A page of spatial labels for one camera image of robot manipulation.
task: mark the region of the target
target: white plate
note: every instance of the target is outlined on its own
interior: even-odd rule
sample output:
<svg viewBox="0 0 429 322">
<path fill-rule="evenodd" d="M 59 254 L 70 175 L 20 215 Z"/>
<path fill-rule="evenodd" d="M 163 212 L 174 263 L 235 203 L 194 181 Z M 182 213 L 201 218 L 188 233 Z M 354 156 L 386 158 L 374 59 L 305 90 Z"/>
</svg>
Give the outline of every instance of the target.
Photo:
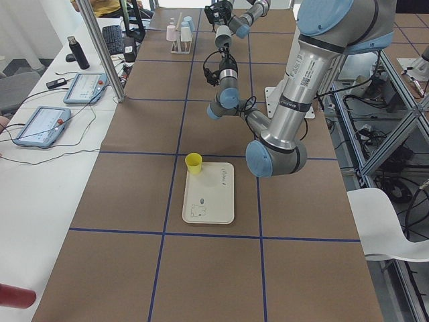
<svg viewBox="0 0 429 322">
<path fill-rule="evenodd" d="M 234 220 L 234 166 L 203 162 L 201 172 L 186 175 L 182 218 L 187 223 L 228 224 Z"/>
</svg>

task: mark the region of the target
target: yellow cup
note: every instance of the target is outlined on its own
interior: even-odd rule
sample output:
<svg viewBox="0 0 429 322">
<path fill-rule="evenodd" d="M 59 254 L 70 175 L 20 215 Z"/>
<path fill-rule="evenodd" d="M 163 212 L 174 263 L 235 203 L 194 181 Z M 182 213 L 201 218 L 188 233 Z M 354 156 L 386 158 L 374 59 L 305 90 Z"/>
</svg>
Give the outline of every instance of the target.
<svg viewBox="0 0 429 322">
<path fill-rule="evenodd" d="M 189 153 L 185 157 L 185 163 L 190 173 L 198 174 L 201 172 L 202 156 L 198 153 Z"/>
</svg>

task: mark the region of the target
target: red cylinder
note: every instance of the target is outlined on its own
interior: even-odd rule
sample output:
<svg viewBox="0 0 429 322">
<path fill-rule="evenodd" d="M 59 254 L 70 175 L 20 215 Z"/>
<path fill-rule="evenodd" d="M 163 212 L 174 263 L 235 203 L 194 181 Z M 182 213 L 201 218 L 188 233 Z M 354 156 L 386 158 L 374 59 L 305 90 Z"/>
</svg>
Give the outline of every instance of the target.
<svg viewBox="0 0 429 322">
<path fill-rule="evenodd" d="M 36 300 L 36 292 L 24 288 L 0 284 L 0 306 L 26 309 Z"/>
</svg>

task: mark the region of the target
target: black bottle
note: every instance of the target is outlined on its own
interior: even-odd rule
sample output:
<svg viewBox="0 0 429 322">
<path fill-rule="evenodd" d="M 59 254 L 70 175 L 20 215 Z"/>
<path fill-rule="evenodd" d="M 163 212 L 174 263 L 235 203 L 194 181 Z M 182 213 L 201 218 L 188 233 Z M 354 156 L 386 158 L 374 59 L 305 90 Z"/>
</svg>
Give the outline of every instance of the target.
<svg viewBox="0 0 429 322">
<path fill-rule="evenodd" d="M 86 59 L 85 54 L 83 53 L 82 47 L 80 47 L 80 44 L 76 41 L 76 38 L 74 38 L 74 36 L 70 36 L 70 37 L 67 37 L 67 39 L 68 39 L 68 45 L 70 46 L 73 56 L 76 58 L 76 61 L 78 62 L 80 69 L 89 68 L 88 60 Z"/>
</svg>

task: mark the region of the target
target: tablet device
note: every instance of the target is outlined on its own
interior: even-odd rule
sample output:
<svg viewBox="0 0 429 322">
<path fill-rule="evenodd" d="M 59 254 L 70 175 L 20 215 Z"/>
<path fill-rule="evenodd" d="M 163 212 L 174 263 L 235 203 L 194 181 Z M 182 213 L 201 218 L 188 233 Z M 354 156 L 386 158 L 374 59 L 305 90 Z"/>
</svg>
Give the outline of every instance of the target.
<svg viewBox="0 0 429 322">
<path fill-rule="evenodd" d="M 65 104 L 95 103 L 101 97 L 101 92 L 107 86 L 105 73 L 78 73 L 74 77 L 66 96 Z"/>
<path fill-rule="evenodd" d="M 66 107 L 39 106 L 13 142 L 19 146 L 49 148 L 60 136 L 71 111 Z"/>
</svg>

